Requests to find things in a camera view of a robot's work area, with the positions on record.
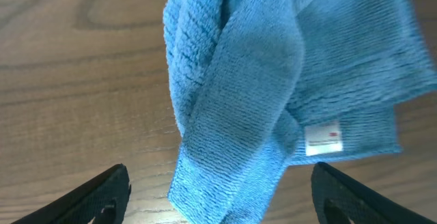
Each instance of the wooden table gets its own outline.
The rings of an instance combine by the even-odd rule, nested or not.
[[[0,0],[0,223],[115,163],[125,223],[186,223],[166,199],[180,136],[169,98],[166,0]],[[437,55],[437,0],[414,0]],[[400,155],[334,166],[437,221],[437,95],[397,107]],[[317,223],[311,166],[283,177],[264,223]]]

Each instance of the black object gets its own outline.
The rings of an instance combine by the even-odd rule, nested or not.
[[[314,166],[311,188],[321,224],[436,224],[326,163]]]
[[[118,164],[13,224],[121,224],[129,195],[128,171]]]

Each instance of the blue towel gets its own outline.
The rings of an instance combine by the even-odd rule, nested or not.
[[[400,152],[393,106],[437,88],[410,0],[169,0],[164,24],[191,223],[260,222],[289,165]],[[330,121],[342,151],[307,156]]]

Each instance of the white label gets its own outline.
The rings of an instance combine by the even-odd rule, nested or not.
[[[340,124],[338,121],[305,127],[305,150],[307,156],[341,152]]]

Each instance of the towel texture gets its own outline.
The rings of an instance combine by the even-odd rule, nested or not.
[[[393,106],[437,88],[409,0],[169,0],[164,24],[191,223],[260,222],[289,165],[399,152]],[[306,156],[332,120],[343,151]]]

